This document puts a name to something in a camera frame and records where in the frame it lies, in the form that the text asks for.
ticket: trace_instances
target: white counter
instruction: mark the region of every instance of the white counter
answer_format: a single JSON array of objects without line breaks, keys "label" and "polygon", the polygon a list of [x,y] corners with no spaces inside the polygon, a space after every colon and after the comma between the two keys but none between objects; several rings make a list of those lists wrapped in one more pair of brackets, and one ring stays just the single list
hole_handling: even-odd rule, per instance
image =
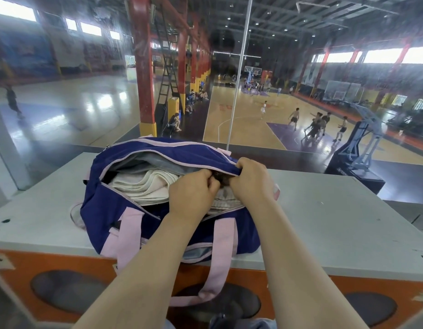
[{"label": "white counter", "polygon": [[[0,249],[98,256],[70,207],[96,154],[83,153],[0,209]],[[352,177],[269,170],[298,235],[331,275],[423,281],[423,234]],[[234,268],[263,270],[261,250]]]}]

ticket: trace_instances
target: bag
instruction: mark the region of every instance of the bag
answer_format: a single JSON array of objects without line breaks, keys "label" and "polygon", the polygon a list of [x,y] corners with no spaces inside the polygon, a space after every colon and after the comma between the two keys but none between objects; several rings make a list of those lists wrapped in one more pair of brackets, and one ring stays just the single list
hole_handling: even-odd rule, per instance
[{"label": "bag", "polygon": [[[97,155],[87,181],[81,216],[98,254],[117,259],[121,271],[147,243],[169,212],[169,203],[140,206],[109,185],[118,172],[142,173],[159,168],[185,175],[202,168],[220,176],[240,175],[236,160],[224,150],[171,138],[140,137],[114,144]],[[193,233],[183,263],[210,260],[210,273],[197,296],[172,297],[171,306],[213,299],[221,291],[236,254],[253,253],[259,236],[248,210],[240,205],[203,218]]]}]

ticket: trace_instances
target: black oval hole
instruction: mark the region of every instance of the black oval hole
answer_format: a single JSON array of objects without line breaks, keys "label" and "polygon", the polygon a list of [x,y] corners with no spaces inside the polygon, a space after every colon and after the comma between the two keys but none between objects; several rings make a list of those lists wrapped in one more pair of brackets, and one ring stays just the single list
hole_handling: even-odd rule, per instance
[{"label": "black oval hole", "polygon": [[[197,296],[204,284],[186,287],[176,296]],[[181,311],[200,322],[210,322],[215,315],[225,315],[233,321],[252,318],[261,307],[260,298],[245,287],[225,283],[222,291],[212,300],[194,306],[181,307]]]},{"label": "black oval hole", "polygon": [[369,327],[388,320],[397,310],[394,299],[380,293],[354,292],[345,297]]},{"label": "black oval hole", "polygon": [[107,284],[72,270],[52,270],[36,275],[30,282],[33,293],[58,309],[83,314],[105,290]]}]

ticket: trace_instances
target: hand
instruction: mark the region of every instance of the hand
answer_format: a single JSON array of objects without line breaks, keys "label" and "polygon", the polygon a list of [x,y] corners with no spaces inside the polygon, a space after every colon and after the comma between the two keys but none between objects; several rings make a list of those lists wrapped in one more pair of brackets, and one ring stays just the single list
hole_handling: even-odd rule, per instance
[{"label": "hand", "polygon": [[213,204],[220,186],[206,169],[179,178],[169,187],[170,214],[199,223]]},{"label": "hand", "polygon": [[240,176],[230,178],[230,187],[248,210],[259,201],[274,200],[274,182],[266,166],[244,157],[239,159],[236,166],[242,172]]}]

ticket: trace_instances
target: forearm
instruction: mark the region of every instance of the forearm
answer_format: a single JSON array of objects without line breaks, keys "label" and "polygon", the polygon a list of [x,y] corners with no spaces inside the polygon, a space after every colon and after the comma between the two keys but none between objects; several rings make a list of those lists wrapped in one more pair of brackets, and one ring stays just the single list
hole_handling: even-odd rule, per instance
[{"label": "forearm", "polygon": [[179,263],[194,230],[194,224],[169,213],[74,328],[162,328]]},{"label": "forearm", "polygon": [[368,328],[274,201],[249,208],[259,232],[278,328]]}]

